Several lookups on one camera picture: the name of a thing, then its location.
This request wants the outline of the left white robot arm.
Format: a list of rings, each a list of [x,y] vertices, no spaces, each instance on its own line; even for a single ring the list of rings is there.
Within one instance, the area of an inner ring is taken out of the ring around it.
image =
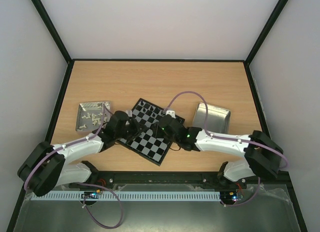
[[[90,154],[97,154],[115,145],[117,140],[132,141],[147,127],[124,111],[116,111],[105,125],[87,136],[63,144],[39,143],[18,170],[24,190],[37,196],[53,188],[70,183],[84,183],[90,179],[93,167],[87,162],[73,162]]]

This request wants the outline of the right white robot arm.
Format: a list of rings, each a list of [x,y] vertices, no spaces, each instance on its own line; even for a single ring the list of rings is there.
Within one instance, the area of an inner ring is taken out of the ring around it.
[[[283,150],[262,131],[250,135],[213,133],[199,127],[184,127],[176,118],[165,115],[151,125],[153,136],[176,143],[186,151],[215,151],[237,156],[234,162],[224,162],[218,182],[228,188],[235,182],[252,176],[274,180],[284,160]]]

